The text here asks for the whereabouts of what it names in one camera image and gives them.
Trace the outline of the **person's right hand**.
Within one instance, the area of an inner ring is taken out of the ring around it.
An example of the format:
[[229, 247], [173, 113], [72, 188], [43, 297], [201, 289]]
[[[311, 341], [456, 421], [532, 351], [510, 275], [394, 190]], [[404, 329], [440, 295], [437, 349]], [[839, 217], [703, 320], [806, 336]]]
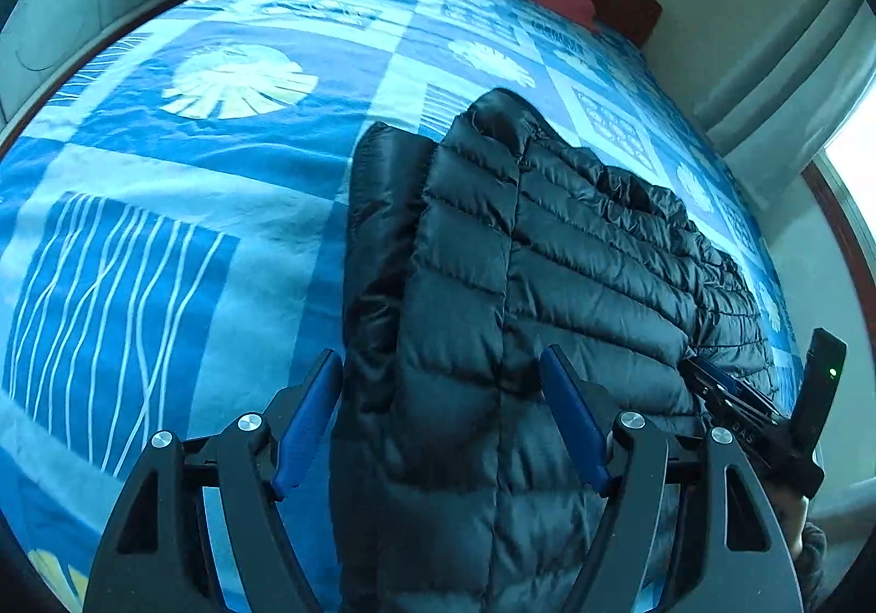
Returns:
[[770, 506], [780, 524], [782, 536], [791, 558], [797, 559], [803, 551], [803, 530], [808, 516], [809, 500], [790, 488], [765, 484]]

